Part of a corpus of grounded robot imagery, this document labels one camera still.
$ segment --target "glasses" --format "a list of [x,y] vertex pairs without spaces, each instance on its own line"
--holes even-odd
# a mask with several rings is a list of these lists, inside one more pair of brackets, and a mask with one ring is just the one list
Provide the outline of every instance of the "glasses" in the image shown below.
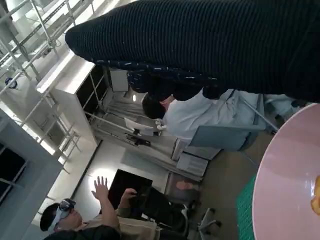
[[56,209],[55,217],[49,227],[49,230],[54,231],[58,222],[68,217],[70,212],[75,208],[75,205],[76,202],[69,198],[62,200],[62,202],[60,202],[58,208]]

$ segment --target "man with glasses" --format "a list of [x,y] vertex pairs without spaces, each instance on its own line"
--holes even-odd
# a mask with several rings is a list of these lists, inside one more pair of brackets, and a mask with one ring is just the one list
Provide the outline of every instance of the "man with glasses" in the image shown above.
[[102,214],[83,222],[71,199],[54,203],[44,210],[40,220],[41,230],[52,233],[46,240],[186,240],[179,233],[159,228],[155,222],[128,218],[129,199],[137,194],[134,189],[124,191],[118,209],[114,210],[108,199],[107,180],[98,177],[94,186],[92,194],[100,202]]

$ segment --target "pink plate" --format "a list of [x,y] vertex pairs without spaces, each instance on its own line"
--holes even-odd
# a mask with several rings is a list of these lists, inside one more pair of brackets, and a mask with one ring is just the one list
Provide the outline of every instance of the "pink plate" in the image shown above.
[[320,175],[320,104],[294,115],[277,132],[260,164],[253,192],[256,240],[319,240],[310,205]]

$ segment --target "white shirt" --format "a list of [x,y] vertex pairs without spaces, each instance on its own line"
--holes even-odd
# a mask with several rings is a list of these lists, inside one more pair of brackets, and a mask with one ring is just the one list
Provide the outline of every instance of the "white shirt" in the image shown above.
[[239,101],[239,96],[256,107],[258,95],[236,90],[228,99],[232,91],[229,89],[218,100],[204,97],[202,90],[187,101],[174,100],[163,117],[166,130],[171,135],[190,142],[201,125],[252,124],[255,114]]

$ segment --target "black screen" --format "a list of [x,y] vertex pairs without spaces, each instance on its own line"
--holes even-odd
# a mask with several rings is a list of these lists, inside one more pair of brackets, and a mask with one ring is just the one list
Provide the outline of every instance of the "black screen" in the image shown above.
[[113,208],[118,208],[122,194],[126,189],[135,189],[139,192],[142,187],[150,187],[152,182],[150,179],[118,169],[108,195]]

